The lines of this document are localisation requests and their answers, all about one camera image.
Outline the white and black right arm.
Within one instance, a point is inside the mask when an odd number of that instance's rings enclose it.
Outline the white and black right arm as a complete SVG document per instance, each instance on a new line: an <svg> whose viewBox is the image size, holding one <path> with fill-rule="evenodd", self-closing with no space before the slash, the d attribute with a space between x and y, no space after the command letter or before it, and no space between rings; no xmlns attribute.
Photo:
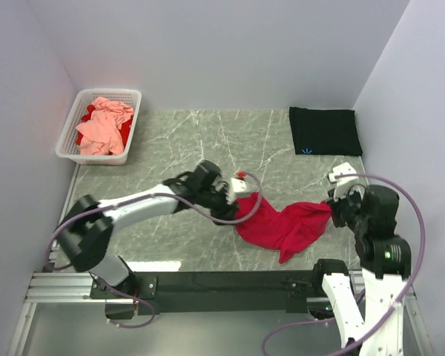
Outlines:
<svg viewBox="0 0 445 356"><path fill-rule="evenodd" d="M411 275L412 253L395 233L398 194L382 185L356 184L341 195L330 190L327 204L334 225L355 236L365 310L358 308L347 267L340 261L319 260L311 289L328 297L346 355L403 355L400 292Z"/></svg>

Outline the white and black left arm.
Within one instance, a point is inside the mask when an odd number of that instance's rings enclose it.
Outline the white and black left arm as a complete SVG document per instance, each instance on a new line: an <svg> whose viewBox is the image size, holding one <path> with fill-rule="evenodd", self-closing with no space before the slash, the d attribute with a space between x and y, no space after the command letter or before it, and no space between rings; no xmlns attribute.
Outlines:
<svg viewBox="0 0 445 356"><path fill-rule="evenodd" d="M207 208L213 218L232 221L237 204L230 195L230 187L222 180L221 170L203 160L193 171L166 179L141 193L101 201L86 195L75 203L65 220L94 209L97 212L68 225L58 235L57 242L77 272L89 271L104 280L115 297L135 295L138 286L134 273L121 257L107 252L112 235L144 220L189 208L173 195Z"/></svg>

